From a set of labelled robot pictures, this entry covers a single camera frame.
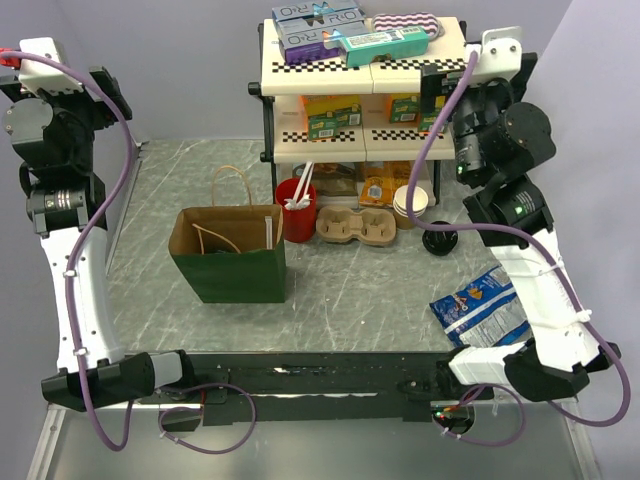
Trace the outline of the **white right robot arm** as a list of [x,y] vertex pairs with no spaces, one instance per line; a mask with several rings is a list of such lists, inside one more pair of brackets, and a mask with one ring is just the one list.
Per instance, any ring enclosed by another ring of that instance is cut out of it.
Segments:
[[593,372],[614,367],[626,411],[629,377],[614,343],[591,323],[559,252],[544,195],[530,170],[556,153],[551,124],[537,106],[515,99],[505,73],[482,76],[476,48],[435,124],[452,122],[457,179],[475,189],[463,204],[475,230],[507,274],[531,328],[525,342],[506,346],[458,347],[439,366],[438,390],[459,398],[471,386],[513,388],[533,402],[573,397]]

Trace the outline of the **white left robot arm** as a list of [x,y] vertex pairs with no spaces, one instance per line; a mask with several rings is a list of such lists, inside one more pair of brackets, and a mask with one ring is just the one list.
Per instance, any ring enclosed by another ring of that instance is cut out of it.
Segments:
[[19,59],[14,77],[1,79],[12,100],[3,127],[21,157],[26,211],[50,268],[59,322],[57,372],[42,380],[50,403],[84,411],[147,397],[162,389],[177,402],[191,399],[198,378],[182,350],[126,355],[113,329],[106,278],[105,185],[93,171],[95,133],[131,109],[117,80],[103,67],[89,75],[104,97],[95,100],[86,80],[32,60]]

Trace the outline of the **green paper bag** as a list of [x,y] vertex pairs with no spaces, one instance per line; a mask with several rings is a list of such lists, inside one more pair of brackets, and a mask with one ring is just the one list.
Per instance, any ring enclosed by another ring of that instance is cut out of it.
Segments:
[[[283,303],[286,258],[283,210],[253,201],[246,175],[238,173],[248,203],[239,206],[189,207],[177,215],[168,251],[184,279],[204,303]],[[265,217],[273,217],[274,247],[265,245]]]

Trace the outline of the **single white straw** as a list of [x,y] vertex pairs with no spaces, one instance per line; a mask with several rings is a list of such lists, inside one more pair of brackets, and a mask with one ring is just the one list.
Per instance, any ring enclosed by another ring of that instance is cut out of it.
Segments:
[[272,216],[265,217],[265,245],[267,250],[272,250],[274,247]]

